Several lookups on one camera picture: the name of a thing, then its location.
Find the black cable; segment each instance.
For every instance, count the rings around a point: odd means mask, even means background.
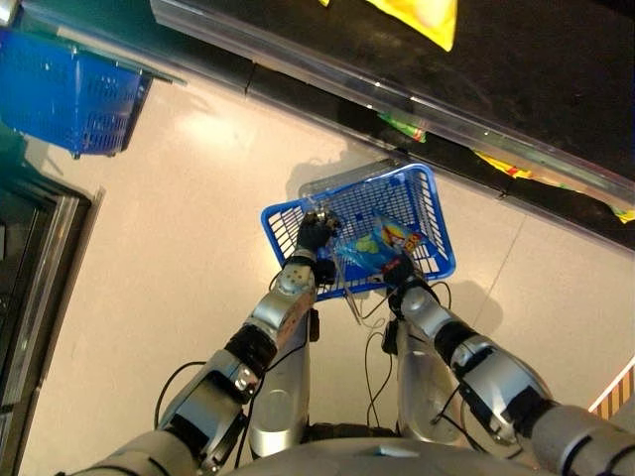
[[[379,427],[379,417],[377,416],[377,409],[375,408],[375,402],[377,401],[381,393],[384,391],[384,389],[388,385],[388,382],[390,381],[390,376],[393,373],[393,356],[388,354],[388,357],[390,358],[390,367],[388,369],[388,375],[386,376],[384,383],[381,385],[379,390],[373,396],[372,391],[370,390],[370,377],[368,376],[368,346],[370,344],[370,341],[376,335],[383,336],[384,334],[382,334],[381,332],[373,332],[372,334],[370,334],[368,336],[368,339],[366,339],[366,349],[364,351],[364,373],[366,374],[366,387],[368,389],[368,397],[370,398],[370,403],[368,404],[368,408],[366,409],[366,426],[369,426],[369,427],[370,427],[370,410],[371,409],[373,413],[375,414],[375,421],[377,422],[377,427]]]
[[[275,364],[273,364],[271,367],[267,369],[267,372],[271,372],[276,367],[278,367],[285,359],[287,359],[290,355],[305,348],[308,342],[309,342],[309,337],[305,336],[305,341],[302,344],[300,344],[298,347],[291,349],[289,352],[283,355],[280,359],[278,359],[278,361]],[[249,403],[249,410],[247,411],[247,419],[245,420],[245,427],[242,430],[242,436],[240,437],[240,443],[238,444],[238,450],[236,452],[236,459],[234,461],[234,469],[238,469],[238,467],[240,466],[240,457],[242,456],[242,450],[243,450],[243,447],[245,446],[245,440],[247,439],[247,431],[249,429],[249,423],[251,422],[251,416],[253,415],[253,412],[254,412],[254,403],[256,402],[256,397],[258,397],[258,394],[260,394],[260,391],[262,390],[265,384],[266,376],[267,374],[265,373],[265,375],[262,376],[262,379],[260,379],[260,386],[258,387],[258,390],[254,394],[254,396],[251,398],[251,402]]]
[[[254,402],[256,401],[256,397],[258,397],[258,394],[260,394],[260,391],[262,390],[263,386],[265,385],[265,377],[267,376],[267,374],[262,376],[262,379],[260,379],[260,386],[258,387],[258,390],[256,391],[256,393],[254,394],[253,398],[251,399],[251,402],[249,402],[249,411],[247,412],[247,419],[245,420],[245,427],[242,430],[242,435],[240,436],[240,443],[238,444],[238,451],[236,452],[236,460],[234,461],[234,469],[238,469],[238,467],[240,466],[240,457],[242,456],[242,448],[245,446],[245,439],[247,439],[247,429],[249,429],[249,423],[251,422],[251,416],[253,415],[254,412]]]
[[[163,401],[163,397],[166,395],[166,391],[168,390],[168,387],[170,386],[170,384],[172,384],[172,381],[175,380],[177,376],[184,369],[186,369],[187,367],[192,367],[194,365],[205,365],[205,362],[192,361],[192,362],[187,362],[187,364],[183,364],[181,367],[179,367],[177,370],[174,371],[174,373],[170,376],[170,378],[164,384],[163,389],[161,390],[161,394],[159,394],[159,398],[157,399],[157,403],[155,404],[155,429],[159,427],[159,412],[161,411],[161,402]]]
[[[522,452],[525,451],[523,449],[522,446],[520,446],[516,451],[514,451],[512,454],[510,454],[509,456],[505,456],[505,459],[514,459],[517,456],[519,456],[520,454],[522,454]]]
[[[422,344],[426,344],[428,345],[428,342],[426,342],[424,339],[417,337],[416,335],[413,334],[408,334],[408,337],[410,337],[411,339],[415,339],[418,340],[419,342],[421,342]]]
[[[276,282],[276,279],[280,276],[280,273],[282,273],[282,270],[280,270],[278,273],[276,273],[276,276],[274,276],[271,279],[271,282],[269,283],[269,291],[271,290],[271,288],[274,286],[274,283]]]
[[[452,426],[454,426],[458,431],[460,431],[460,433],[463,436],[465,436],[465,438],[467,438],[467,441],[469,442],[472,448],[474,448],[476,451],[480,451],[481,453],[489,454],[489,451],[487,451],[480,444],[478,444],[478,441],[472,438],[471,435],[467,431],[465,431],[465,429],[461,428],[461,426],[456,421],[454,421],[452,418],[450,418],[446,414],[440,414],[440,417],[443,418],[448,423],[450,423]]]
[[[364,350],[364,374],[366,375],[366,389],[368,389],[368,399],[370,399],[370,407],[373,409],[373,413],[375,414],[375,421],[377,421],[377,426],[379,426],[379,418],[377,417],[377,409],[375,408],[375,404],[373,402],[373,392],[370,390],[370,377],[368,376],[368,346],[370,345],[370,341],[376,335],[382,335],[381,332],[373,332],[366,339],[366,348]],[[370,426],[370,411],[366,412],[366,426]]]
[[[452,401],[452,399],[456,395],[456,392],[458,392],[458,389],[460,389],[460,385],[457,385],[456,388],[452,390],[452,393],[449,394],[449,397],[447,397],[447,400],[445,401],[445,404],[443,408],[441,409],[441,411],[439,412],[439,414],[432,419],[431,421],[432,424],[437,424],[439,422],[439,419],[441,418],[441,415],[445,414],[447,407],[449,407],[449,403]]]
[[[431,289],[434,289],[435,286],[443,285],[447,289],[447,308],[452,309],[452,291],[449,288],[449,284],[445,281],[439,281],[438,283],[434,283],[430,286]]]

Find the black joint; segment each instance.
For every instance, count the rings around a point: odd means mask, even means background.
[[[251,400],[251,394],[247,390],[241,392],[236,388],[233,382],[220,372],[211,372],[207,375],[206,379],[241,405],[248,404]]]
[[[231,426],[227,430],[227,433],[222,437],[222,439],[213,449],[211,457],[215,464],[217,464],[218,466],[223,466],[227,462],[227,458],[229,458],[231,451],[234,449],[236,441],[238,441],[238,437],[245,427],[246,421],[247,418],[243,413],[236,416],[234,421],[231,423]]]
[[[317,260],[313,270],[318,286],[335,284],[335,263],[333,261]]]
[[[191,455],[200,460],[200,455],[207,446],[208,439],[205,433],[200,431],[195,424],[179,414],[175,414],[170,420],[166,431],[185,443]]]
[[[274,360],[276,344],[255,325],[244,325],[225,345],[242,363],[261,379]]]
[[[514,404],[514,401],[516,399],[510,402],[509,407],[512,407],[512,404]],[[514,429],[516,430],[516,432],[522,434],[525,438],[531,438],[532,431],[534,430],[534,426],[536,425],[536,422],[546,412],[548,412],[549,410],[557,406],[558,404],[551,400],[539,399],[537,402],[535,402],[535,404],[532,407],[527,409],[527,411],[522,417],[520,417],[517,421],[516,420],[514,421]]]
[[[381,341],[381,349],[387,354],[397,355],[397,329],[399,323],[397,320],[391,320],[386,326],[384,338]]]
[[[404,314],[401,311],[401,303],[404,300],[406,292],[412,288],[423,288],[439,305],[441,305],[441,301],[439,300],[437,293],[435,293],[428,283],[417,276],[412,276],[411,279],[400,286],[395,293],[393,293],[390,289],[388,290],[388,293],[391,293],[388,297],[388,306],[390,307],[390,310],[392,310],[393,313],[400,319],[404,317]]]
[[[478,367],[478,365],[485,360],[490,354],[494,352],[494,349],[491,347],[487,347],[486,349],[481,350],[477,354],[473,355],[465,365],[462,367],[456,366],[454,370],[454,374],[458,379],[462,379],[465,374],[468,374],[471,370]]]
[[[309,342],[319,341],[319,313],[317,309],[309,311]]]
[[[435,338],[435,349],[444,362],[449,365],[456,347],[473,335],[478,335],[464,322],[452,321],[444,325]]]

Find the shopping basket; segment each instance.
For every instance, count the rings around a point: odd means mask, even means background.
[[[261,215],[262,225],[281,265],[294,252],[304,214],[320,208],[334,212],[342,222],[342,228],[331,240],[329,248],[320,250],[321,258],[333,259],[333,248],[369,233],[375,214],[379,212],[424,235],[413,257],[426,279],[446,278],[454,271],[454,254],[433,172],[423,164],[407,165],[377,177],[265,208]],[[347,260],[342,261],[336,256],[335,259],[341,273],[337,273],[333,285],[320,287],[317,300],[385,287],[381,277],[369,275]]]

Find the yellow package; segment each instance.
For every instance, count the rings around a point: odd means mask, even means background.
[[[449,52],[454,43],[456,0],[368,0]],[[327,6],[329,0],[319,0]]]
[[[520,169],[516,166],[512,166],[511,164],[507,164],[506,162],[499,161],[498,159],[494,159],[487,154],[482,152],[473,151],[478,157],[480,157],[483,161],[485,161],[490,166],[498,169],[500,172],[504,172],[508,176],[513,177],[514,179],[531,179],[533,174],[531,171],[527,171],[525,169]]]

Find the plastic packaging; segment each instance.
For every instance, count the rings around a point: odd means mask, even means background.
[[[412,254],[423,235],[375,212],[373,230],[335,248],[335,253],[370,274],[382,273],[403,252]]]

